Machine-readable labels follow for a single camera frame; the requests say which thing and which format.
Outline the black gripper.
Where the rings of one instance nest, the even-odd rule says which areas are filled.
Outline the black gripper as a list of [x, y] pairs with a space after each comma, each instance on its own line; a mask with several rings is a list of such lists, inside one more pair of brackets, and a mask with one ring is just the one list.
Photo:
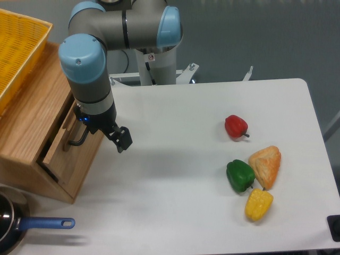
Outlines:
[[116, 145], [118, 153], [127, 150], [132, 144], [130, 130], [116, 124], [115, 103], [112, 103], [111, 107], [105, 112], [96, 115], [82, 112], [80, 106], [74, 106], [73, 111], [76, 119], [86, 127], [85, 133], [95, 134], [100, 130], [108, 140]]

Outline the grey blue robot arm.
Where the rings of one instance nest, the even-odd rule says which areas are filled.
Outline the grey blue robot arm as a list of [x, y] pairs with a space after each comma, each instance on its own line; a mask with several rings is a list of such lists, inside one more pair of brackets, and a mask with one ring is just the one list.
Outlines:
[[116, 107], [107, 71], [107, 53], [133, 49], [142, 85], [176, 82], [176, 48], [183, 30], [177, 7], [166, 1], [84, 1], [70, 16], [69, 35], [60, 44], [61, 68], [76, 105], [76, 119], [87, 134], [102, 132], [118, 152], [132, 144], [128, 128], [116, 124]]

